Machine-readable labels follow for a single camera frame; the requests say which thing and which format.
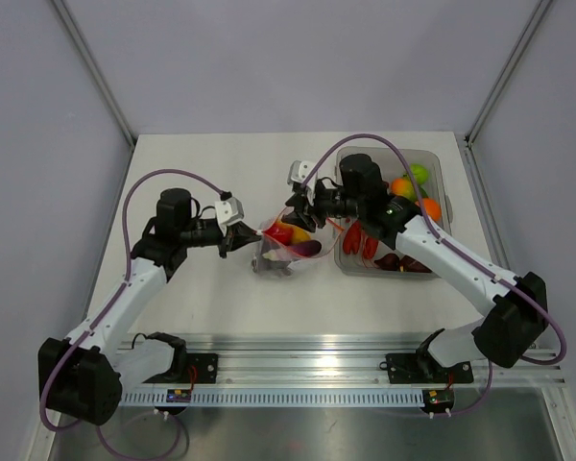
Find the yellow toy potato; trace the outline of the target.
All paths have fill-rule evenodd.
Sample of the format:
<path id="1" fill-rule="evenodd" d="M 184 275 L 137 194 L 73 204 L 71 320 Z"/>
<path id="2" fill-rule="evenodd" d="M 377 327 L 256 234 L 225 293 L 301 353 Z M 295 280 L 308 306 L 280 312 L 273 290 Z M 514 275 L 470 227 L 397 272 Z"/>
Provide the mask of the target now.
<path id="1" fill-rule="evenodd" d="M 298 245 L 311 239 L 311 235 L 306 230 L 303 230 L 297 226 L 292 227 L 292 235 L 290 240 L 291 246 Z"/>

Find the red toy tomato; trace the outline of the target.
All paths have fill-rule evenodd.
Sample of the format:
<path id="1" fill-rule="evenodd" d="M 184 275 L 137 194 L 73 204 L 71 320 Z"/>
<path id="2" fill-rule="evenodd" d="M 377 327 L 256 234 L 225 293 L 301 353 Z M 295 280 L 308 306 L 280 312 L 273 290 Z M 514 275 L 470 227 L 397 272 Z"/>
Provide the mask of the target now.
<path id="1" fill-rule="evenodd" d="M 281 245 L 290 245 L 294 230 L 291 226 L 280 221 L 274 221 L 263 233 Z"/>

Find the purple toy eggplant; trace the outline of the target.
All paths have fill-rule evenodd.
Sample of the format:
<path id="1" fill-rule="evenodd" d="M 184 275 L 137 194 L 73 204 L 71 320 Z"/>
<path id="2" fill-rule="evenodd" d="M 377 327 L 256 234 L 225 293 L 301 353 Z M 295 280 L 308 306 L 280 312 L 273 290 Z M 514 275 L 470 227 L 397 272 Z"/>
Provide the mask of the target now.
<path id="1" fill-rule="evenodd" d="M 321 252 L 322 247 L 323 246 L 320 241 L 311 239 L 298 245 L 294 245 L 291 247 L 291 249 L 299 256 L 313 257 Z"/>

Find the clear zip top bag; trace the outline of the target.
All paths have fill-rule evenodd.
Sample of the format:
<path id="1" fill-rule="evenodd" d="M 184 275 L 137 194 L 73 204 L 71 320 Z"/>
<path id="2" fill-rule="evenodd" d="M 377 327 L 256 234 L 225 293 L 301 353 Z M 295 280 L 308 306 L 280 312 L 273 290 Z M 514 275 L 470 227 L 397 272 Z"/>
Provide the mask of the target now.
<path id="1" fill-rule="evenodd" d="M 261 239 L 252 256 L 252 271 L 260 277 L 294 277 L 330 255 L 345 231 L 337 219 L 327 218 L 324 226 L 304 230 L 289 224 L 291 207 L 264 222 Z"/>

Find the dark purple toy grapes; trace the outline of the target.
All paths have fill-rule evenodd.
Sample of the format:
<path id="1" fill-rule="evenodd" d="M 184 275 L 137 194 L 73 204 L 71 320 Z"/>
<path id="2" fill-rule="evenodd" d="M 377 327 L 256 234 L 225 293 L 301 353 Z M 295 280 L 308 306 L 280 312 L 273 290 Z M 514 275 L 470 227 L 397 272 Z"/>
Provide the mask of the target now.
<path id="1" fill-rule="evenodd" d="M 298 257 L 286 249 L 259 247 L 252 257 L 252 271 L 260 277 L 290 277 L 297 260 Z"/>

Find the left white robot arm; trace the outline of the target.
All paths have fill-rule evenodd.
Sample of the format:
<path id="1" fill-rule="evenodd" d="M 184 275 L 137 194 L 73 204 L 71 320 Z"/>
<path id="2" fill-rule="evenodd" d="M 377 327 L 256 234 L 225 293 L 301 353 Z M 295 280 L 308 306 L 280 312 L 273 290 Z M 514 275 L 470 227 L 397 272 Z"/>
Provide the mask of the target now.
<path id="1" fill-rule="evenodd" d="M 123 281 L 65 338 L 49 338 L 39 348 L 39 413 L 47 428 L 59 430 L 49 421 L 49 410 L 103 425 L 130 389 L 148 380 L 196 378 L 186 343 L 177 336 L 151 333 L 129 352 L 118 352 L 134 321 L 173 278 L 189 250 L 215 247 L 226 257 L 259 240 L 259 231 L 245 224 L 243 206 L 230 193 L 221 193 L 212 218 L 194 215 L 194 202 L 186 189 L 162 191 L 141 238 L 126 246 Z"/>

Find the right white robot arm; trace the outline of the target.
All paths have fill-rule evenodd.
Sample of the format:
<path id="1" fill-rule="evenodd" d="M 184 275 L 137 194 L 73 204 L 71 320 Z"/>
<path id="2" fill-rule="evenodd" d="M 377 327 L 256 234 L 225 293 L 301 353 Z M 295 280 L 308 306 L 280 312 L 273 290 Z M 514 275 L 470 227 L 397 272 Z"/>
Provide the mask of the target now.
<path id="1" fill-rule="evenodd" d="M 432 382 L 472 360 L 488 359 L 511 368 L 547 328 L 546 290 L 539 276 L 518 277 L 461 246 L 425 218 L 420 206 L 390 193 L 370 156 L 343 158 L 342 182 L 331 188 L 322 181 L 306 183 L 314 169 L 313 163 L 298 160 L 290 167 L 289 223 L 313 231 L 328 218 L 353 219 L 367 235 L 444 279 L 483 317 L 460 328 L 431 333 L 409 354 L 408 371 Z"/>

